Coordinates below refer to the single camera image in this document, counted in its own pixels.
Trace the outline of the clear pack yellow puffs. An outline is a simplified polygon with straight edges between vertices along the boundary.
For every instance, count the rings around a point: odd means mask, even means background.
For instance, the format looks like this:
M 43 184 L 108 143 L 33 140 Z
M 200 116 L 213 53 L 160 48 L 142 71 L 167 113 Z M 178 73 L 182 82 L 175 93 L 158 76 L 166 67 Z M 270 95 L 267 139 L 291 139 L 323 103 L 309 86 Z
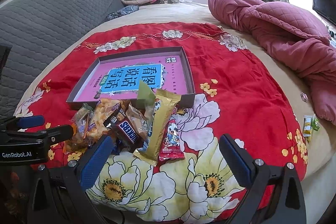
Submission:
M 109 130 L 104 126 L 104 122 L 114 112 L 113 108 L 118 103 L 120 103 L 119 100 L 100 99 L 87 128 L 86 137 L 88 139 L 98 141 L 104 134 L 108 133 Z

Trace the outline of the pink quilted blanket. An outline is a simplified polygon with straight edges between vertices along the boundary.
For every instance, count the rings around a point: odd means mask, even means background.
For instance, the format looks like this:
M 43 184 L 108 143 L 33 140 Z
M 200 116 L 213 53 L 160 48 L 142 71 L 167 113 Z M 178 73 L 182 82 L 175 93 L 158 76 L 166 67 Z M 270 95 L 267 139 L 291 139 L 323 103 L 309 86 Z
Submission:
M 250 34 L 310 88 L 319 118 L 335 123 L 335 48 L 327 27 L 311 12 L 286 2 L 208 0 L 213 17 Z

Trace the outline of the red cow milk candy stick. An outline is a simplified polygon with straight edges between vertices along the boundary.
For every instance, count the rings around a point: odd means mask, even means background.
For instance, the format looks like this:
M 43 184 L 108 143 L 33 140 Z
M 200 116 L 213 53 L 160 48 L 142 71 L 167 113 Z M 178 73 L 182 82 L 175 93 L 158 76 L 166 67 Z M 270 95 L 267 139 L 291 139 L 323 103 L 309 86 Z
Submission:
M 175 119 L 176 113 L 177 108 L 175 107 L 165 127 L 161 148 L 159 150 L 159 161 L 161 162 L 167 160 L 182 160 L 185 158 L 181 150 L 181 140 Z

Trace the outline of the gold wafer snack bar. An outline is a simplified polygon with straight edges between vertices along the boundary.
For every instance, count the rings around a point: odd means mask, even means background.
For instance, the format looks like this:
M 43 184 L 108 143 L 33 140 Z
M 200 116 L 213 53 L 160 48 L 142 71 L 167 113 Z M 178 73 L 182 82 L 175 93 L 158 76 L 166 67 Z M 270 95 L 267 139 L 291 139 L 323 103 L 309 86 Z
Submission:
M 163 140 L 165 127 L 181 95 L 163 89 L 157 89 L 153 104 L 152 124 L 149 127 L 147 139 L 142 147 L 134 151 L 139 159 L 156 166 L 159 161 L 159 149 Z

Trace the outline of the brown bread snack pack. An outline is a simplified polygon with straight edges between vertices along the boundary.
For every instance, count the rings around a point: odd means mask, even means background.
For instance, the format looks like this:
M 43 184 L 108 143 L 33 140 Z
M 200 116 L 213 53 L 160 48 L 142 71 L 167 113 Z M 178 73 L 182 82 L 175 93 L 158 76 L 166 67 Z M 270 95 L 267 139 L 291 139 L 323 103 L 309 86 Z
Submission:
M 146 140 L 148 133 L 147 119 L 139 110 L 133 107 L 131 103 L 128 105 L 126 117 L 131 122 L 131 125 L 133 126 L 137 135 L 143 140 Z

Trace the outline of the yellow green candy packet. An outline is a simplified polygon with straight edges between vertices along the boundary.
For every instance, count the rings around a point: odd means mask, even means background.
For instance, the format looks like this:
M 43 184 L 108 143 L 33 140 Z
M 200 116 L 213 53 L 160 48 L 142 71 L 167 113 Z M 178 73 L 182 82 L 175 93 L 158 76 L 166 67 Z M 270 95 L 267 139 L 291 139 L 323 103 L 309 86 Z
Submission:
M 312 115 L 305 115 L 303 117 L 303 129 L 302 133 L 304 137 L 310 137 L 313 133 L 313 116 Z

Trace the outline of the red floral cloth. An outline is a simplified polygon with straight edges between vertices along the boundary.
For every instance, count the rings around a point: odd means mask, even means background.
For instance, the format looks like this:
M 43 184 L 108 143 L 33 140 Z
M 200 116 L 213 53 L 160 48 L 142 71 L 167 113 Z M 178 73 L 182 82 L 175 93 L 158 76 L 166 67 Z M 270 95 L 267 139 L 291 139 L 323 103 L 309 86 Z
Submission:
M 128 151 L 112 155 L 93 188 L 92 200 L 143 221 L 209 223 L 228 218 L 244 189 L 219 149 L 230 134 L 253 157 L 270 165 L 292 162 L 299 178 L 307 148 L 284 92 L 264 64 L 242 43 L 226 43 L 213 24 L 159 23 L 111 27 L 62 54 L 62 61 L 28 92 L 16 116 L 42 115 L 44 128 L 70 122 L 66 99 L 99 57 L 163 47 L 182 47 L 195 85 L 194 104 L 176 121 L 185 153 L 157 166 Z

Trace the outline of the orange pack fried snack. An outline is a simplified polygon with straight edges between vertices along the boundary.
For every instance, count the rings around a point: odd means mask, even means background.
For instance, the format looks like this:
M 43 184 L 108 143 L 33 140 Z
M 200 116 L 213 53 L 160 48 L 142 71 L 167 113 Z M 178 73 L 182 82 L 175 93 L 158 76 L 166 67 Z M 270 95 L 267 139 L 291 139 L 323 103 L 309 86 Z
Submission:
M 88 126 L 93 115 L 93 109 L 84 103 L 71 119 L 73 136 L 64 142 L 66 152 L 75 152 L 89 146 L 89 139 L 86 137 Z

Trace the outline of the grey quilted headboard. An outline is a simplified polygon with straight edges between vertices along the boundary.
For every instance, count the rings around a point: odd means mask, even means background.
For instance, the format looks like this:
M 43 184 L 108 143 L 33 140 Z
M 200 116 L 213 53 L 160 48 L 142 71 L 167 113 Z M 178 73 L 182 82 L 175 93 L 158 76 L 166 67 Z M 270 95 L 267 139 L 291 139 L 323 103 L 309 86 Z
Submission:
M 121 0 L 13 0 L 1 8 L 1 118 L 56 57 L 123 7 Z

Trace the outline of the small pink candy wrapper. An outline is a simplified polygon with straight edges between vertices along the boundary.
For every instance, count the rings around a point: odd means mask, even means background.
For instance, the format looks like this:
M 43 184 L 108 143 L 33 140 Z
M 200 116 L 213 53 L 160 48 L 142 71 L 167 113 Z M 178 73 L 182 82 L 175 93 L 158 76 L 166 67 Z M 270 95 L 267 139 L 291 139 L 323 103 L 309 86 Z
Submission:
M 308 102 L 308 100 L 309 100 L 307 94 L 304 93 L 304 92 L 301 92 L 301 93 L 300 93 L 300 97 L 301 97 L 301 99 L 303 100 L 303 102 Z

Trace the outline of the black television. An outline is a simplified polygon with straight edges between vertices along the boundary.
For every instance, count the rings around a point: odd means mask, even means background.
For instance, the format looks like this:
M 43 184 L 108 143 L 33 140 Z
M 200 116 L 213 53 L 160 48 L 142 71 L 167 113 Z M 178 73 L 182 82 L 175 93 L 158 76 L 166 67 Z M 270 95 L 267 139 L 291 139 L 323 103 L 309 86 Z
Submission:
M 333 25 L 336 24 L 336 9 L 333 0 L 313 0 L 313 10 Z

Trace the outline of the dark blue patterned cloth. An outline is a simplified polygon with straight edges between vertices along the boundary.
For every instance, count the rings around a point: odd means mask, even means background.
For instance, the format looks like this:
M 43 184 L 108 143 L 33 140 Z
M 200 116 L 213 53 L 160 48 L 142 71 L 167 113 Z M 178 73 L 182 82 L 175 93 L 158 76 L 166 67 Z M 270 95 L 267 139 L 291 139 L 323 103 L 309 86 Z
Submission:
M 106 21 L 110 21 L 110 20 L 113 20 L 113 19 L 116 19 L 116 18 L 120 18 L 120 17 L 125 16 L 125 15 L 129 15 L 133 12 L 138 11 L 138 10 L 139 10 L 139 6 L 136 6 L 136 5 L 125 6 L 122 9 L 119 9 L 115 12 L 111 12 L 110 14 L 108 14 L 106 16 Z

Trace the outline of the green yellow cake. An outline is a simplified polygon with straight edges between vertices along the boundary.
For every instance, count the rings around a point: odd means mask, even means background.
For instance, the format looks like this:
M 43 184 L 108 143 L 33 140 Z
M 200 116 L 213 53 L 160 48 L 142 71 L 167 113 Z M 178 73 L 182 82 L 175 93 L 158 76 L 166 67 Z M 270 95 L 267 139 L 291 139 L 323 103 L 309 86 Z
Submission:
M 154 109 L 154 102 L 155 102 L 155 94 L 151 90 L 151 88 L 143 82 L 142 80 L 139 82 L 137 100 L 135 103 L 135 107 L 138 110 L 145 111 L 145 117 L 147 119 L 152 119 L 153 116 L 153 109 Z

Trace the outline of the brown snickers bar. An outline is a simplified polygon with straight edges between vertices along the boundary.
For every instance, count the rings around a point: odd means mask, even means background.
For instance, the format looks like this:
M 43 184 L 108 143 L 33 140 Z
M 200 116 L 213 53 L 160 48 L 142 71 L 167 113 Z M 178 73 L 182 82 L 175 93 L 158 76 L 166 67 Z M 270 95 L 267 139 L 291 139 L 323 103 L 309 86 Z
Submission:
M 128 150 L 133 153 L 138 147 L 140 139 L 130 122 L 127 119 L 124 119 L 120 123 L 114 124 L 113 129 Z

